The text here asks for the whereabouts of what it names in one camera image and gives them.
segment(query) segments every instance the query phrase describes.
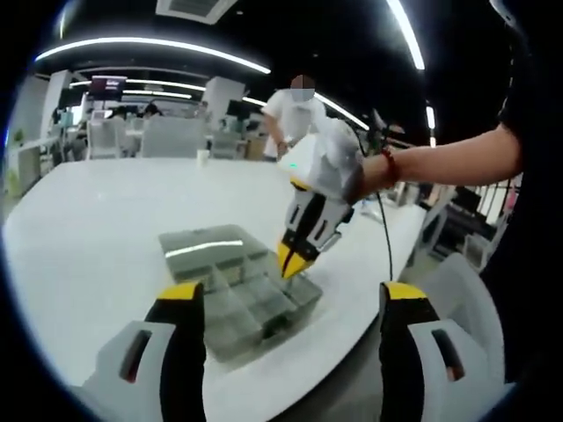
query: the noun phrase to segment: white pillar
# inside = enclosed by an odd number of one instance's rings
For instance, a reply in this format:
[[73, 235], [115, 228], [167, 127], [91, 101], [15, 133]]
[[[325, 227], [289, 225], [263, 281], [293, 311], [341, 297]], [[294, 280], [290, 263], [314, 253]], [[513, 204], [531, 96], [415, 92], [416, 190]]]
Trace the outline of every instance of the white pillar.
[[11, 139], [19, 130], [23, 132], [25, 141], [40, 137], [43, 103], [47, 89], [48, 81], [35, 76], [28, 76], [22, 83], [8, 126]]
[[206, 83], [202, 100], [208, 102], [208, 110], [211, 111], [211, 128], [219, 128], [219, 120], [227, 114], [229, 102], [242, 101], [243, 95], [245, 85], [240, 82], [216, 76]]
[[49, 86], [47, 88], [47, 95], [45, 96], [45, 103], [43, 104], [43, 115], [41, 117], [41, 132], [40, 136], [48, 135], [49, 122], [53, 111], [59, 105], [61, 99], [61, 92], [64, 88], [68, 88], [72, 74], [68, 70], [61, 70], [51, 75]]

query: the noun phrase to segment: air vent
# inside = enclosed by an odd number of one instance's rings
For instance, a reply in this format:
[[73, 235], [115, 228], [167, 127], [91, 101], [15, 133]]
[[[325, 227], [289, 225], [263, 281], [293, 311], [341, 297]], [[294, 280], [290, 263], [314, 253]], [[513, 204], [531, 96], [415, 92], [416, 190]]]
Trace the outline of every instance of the air vent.
[[157, 15], [214, 25], [238, 0], [157, 0]]

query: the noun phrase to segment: cup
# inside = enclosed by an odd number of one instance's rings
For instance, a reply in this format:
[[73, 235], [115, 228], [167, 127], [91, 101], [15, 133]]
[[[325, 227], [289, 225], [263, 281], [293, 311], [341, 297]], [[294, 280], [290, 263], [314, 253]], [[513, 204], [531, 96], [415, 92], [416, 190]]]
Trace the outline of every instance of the cup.
[[197, 150], [197, 166], [204, 167], [209, 161], [209, 150], [208, 149], [198, 149]]

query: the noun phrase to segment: white oval table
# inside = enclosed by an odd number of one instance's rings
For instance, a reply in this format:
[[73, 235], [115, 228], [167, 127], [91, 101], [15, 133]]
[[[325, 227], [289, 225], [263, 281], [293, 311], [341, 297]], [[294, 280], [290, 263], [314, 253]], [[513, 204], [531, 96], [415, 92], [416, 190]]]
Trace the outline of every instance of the white oval table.
[[[293, 195], [268, 163], [121, 159], [68, 163], [42, 179], [4, 225], [14, 294], [46, 362], [80, 385], [102, 345], [142, 320], [172, 284], [157, 236], [238, 224], [275, 250]], [[395, 277], [425, 212], [388, 209]], [[308, 272], [323, 289], [311, 321], [258, 359], [228, 367], [208, 357], [208, 420], [264, 422], [288, 409], [339, 364], [379, 311], [389, 279], [384, 228], [356, 213], [343, 238]]]

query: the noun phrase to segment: black ceiling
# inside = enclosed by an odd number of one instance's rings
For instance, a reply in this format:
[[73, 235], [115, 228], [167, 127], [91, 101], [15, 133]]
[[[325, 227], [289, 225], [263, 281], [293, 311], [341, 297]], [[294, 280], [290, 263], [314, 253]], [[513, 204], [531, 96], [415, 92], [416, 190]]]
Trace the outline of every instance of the black ceiling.
[[176, 69], [191, 75], [123, 70], [142, 79], [204, 84], [203, 76], [246, 83], [267, 100], [298, 73], [352, 114], [376, 107], [424, 143], [426, 101], [435, 108], [438, 142], [490, 128], [508, 84], [508, 42], [487, 0], [401, 0], [426, 64], [415, 69], [386, 0], [239, 0], [216, 25], [155, 14], [156, 0], [83, 0], [68, 13], [63, 40], [44, 49], [108, 36], [140, 36], [211, 47], [269, 67], [270, 75], [223, 59], [168, 47], [101, 45], [36, 64], [40, 73], [107, 66]]

